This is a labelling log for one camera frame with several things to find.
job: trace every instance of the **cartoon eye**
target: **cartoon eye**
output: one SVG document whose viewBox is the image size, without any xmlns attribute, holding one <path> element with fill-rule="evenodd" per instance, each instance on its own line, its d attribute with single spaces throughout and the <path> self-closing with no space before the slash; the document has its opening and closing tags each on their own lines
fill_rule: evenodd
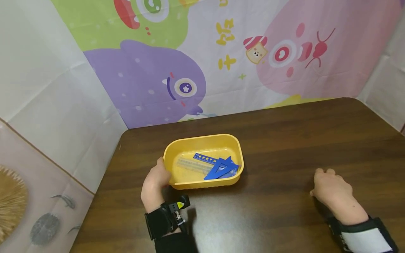
<svg viewBox="0 0 405 253">
<path fill-rule="evenodd" d="M 136 0 L 139 13 L 147 20 L 159 23 L 167 18 L 169 15 L 169 1 L 168 0 Z"/>
<path fill-rule="evenodd" d="M 175 83 L 175 91 L 182 97 L 189 98 L 197 92 L 197 85 L 190 78 L 181 78 Z"/>
<path fill-rule="evenodd" d="M 273 47 L 269 54 L 269 64 L 274 68 L 289 64 L 297 54 L 297 47 L 291 40 L 283 40 Z"/>
</svg>

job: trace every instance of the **wrist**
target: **wrist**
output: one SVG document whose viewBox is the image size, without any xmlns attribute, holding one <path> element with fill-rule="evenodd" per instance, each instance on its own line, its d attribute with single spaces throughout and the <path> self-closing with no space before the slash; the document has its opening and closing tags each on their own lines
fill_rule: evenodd
<svg viewBox="0 0 405 253">
<path fill-rule="evenodd" d="M 369 219 L 367 212 L 354 197 L 328 204 L 335 218 L 343 225 L 356 225 Z"/>
<path fill-rule="evenodd" d="M 162 190 L 156 187 L 143 186 L 141 200 L 146 213 L 151 213 L 160 208 L 160 205 L 164 203 Z"/>
</svg>

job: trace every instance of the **white wall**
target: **white wall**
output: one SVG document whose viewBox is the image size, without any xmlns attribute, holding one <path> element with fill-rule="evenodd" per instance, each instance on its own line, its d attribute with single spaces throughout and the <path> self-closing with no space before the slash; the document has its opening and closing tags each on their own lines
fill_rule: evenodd
<svg viewBox="0 0 405 253">
<path fill-rule="evenodd" d="M 127 129 L 49 0 L 0 2 L 0 118 L 95 192 Z"/>
<path fill-rule="evenodd" d="M 401 131 L 405 124 L 405 12 L 358 98 Z"/>
</svg>

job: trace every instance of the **hand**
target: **hand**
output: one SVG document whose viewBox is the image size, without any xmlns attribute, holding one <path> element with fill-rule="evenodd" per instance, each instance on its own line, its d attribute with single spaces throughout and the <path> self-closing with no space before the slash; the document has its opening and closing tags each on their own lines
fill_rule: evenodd
<svg viewBox="0 0 405 253">
<path fill-rule="evenodd" d="M 352 186 L 336 175 L 333 169 L 328 169 L 326 173 L 323 169 L 317 169 L 313 180 L 315 188 L 309 194 L 327 206 L 343 225 L 355 225 L 369 219 L 353 197 Z"/>
<path fill-rule="evenodd" d="M 141 200 L 145 206 L 146 212 L 155 211 L 164 203 L 162 187 L 169 184 L 171 173 L 166 170 L 163 164 L 163 158 L 160 157 L 146 176 L 142 191 Z"/>
<path fill-rule="evenodd" d="M 142 188 L 152 187 L 160 190 L 169 184 L 171 176 L 170 171 L 166 170 L 164 167 L 163 158 L 160 157 L 156 162 L 156 166 L 153 167 L 146 176 Z"/>
</svg>

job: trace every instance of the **wooden table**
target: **wooden table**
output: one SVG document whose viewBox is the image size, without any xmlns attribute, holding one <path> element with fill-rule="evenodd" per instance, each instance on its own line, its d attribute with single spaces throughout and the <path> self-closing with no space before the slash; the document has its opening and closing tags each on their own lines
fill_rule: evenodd
<svg viewBox="0 0 405 253">
<path fill-rule="evenodd" d="M 125 132 L 71 252 L 154 252 L 140 200 L 145 176 L 173 140 L 219 133 L 240 140 L 245 169 L 233 186 L 182 192 L 201 253 L 339 252 L 309 196 L 316 168 L 352 184 L 405 249 L 405 138 L 340 98 Z"/>
</svg>

